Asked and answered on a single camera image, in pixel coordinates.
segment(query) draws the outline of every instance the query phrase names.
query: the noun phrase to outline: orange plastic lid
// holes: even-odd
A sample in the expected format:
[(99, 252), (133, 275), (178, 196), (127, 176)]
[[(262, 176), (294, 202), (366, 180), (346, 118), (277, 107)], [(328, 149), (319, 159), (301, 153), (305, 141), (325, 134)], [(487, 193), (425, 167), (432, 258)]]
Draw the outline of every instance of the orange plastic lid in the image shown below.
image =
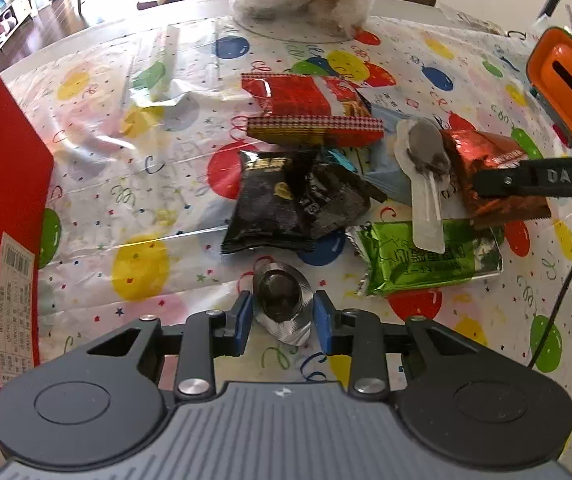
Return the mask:
[(544, 32), (530, 54), (526, 72), (572, 132), (572, 36), (559, 27)]

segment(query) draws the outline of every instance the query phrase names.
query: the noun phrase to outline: balloon print tablecloth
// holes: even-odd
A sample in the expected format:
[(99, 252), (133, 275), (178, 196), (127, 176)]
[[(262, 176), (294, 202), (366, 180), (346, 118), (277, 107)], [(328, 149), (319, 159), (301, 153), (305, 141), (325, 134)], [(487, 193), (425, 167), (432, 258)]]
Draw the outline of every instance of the balloon print tablecloth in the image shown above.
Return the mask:
[[(371, 18), (347, 43), (296, 39), (259, 36), (229, 18), (181, 23), (63, 57), (10, 83), (56, 160), (38, 283), (44, 360), (142, 314), (173, 324), (227, 309), (250, 287), (253, 269), (279, 260), (325, 288), (337, 308), (371, 310), (386, 322), (423, 314), (528, 361), (572, 263), (572, 200), (551, 200), (552, 219), (506, 226), (498, 278), (388, 299), (355, 294), (366, 267), (343, 235), (308, 254), (220, 256), (239, 190), (237, 151), (268, 148), (245, 137), (245, 118), (258, 107), (240, 89), (242, 72), (341, 75), (393, 110), (512, 136), (530, 156), (564, 154), (528, 94), (526, 43), (384, 18)], [(461, 211), (457, 192), (445, 193), (446, 216)], [(410, 209), (387, 202), (370, 217), (409, 219)], [(391, 385), (403, 387), (399, 357), (388, 362)], [(345, 381), (348, 367), (349, 358), (324, 356), (314, 337), (292, 348), (256, 324), (241, 358), (215, 362), (220, 385)], [(174, 368), (169, 360), (162, 386)], [(537, 368), (572, 396), (572, 288)], [(572, 470), (572, 435), (562, 462)]]

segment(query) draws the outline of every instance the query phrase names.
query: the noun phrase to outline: ridged gray surface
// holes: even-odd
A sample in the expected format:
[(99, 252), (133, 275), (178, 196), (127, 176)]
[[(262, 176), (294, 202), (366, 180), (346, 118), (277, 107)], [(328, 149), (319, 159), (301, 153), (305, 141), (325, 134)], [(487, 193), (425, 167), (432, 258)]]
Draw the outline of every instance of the ridged gray surface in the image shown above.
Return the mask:
[(338, 383), (230, 383), (218, 399), (179, 408), (160, 437), (124, 462), (83, 473), (10, 462), (0, 480), (569, 480), (555, 462), (480, 472), (409, 439), (383, 404)]

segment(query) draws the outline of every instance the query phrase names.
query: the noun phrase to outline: metal screw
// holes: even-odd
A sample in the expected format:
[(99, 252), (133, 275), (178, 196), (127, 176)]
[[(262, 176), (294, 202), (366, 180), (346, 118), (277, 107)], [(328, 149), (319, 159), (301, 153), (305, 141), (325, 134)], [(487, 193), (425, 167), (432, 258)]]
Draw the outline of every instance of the metal screw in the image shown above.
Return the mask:
[(210, 389), (210, 383), (204, 379), (184, 379), (177, 389), (184, 395), (205, 394)]
[(357, 380), (354, 388), (361, 394), (378, 394), (384, 391), (386, 383), (375, 377), (364, 377)]

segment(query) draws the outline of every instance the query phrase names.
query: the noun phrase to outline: barcode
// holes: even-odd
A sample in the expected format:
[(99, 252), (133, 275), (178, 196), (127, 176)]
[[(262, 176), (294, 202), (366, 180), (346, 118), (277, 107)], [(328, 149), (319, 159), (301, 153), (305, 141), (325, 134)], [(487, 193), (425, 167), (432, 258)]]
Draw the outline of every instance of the barcode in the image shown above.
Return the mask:
[(6, 251), (6, 264), (17, 269), (24, 276), (28, 275), (28, 259), (10, 246)]

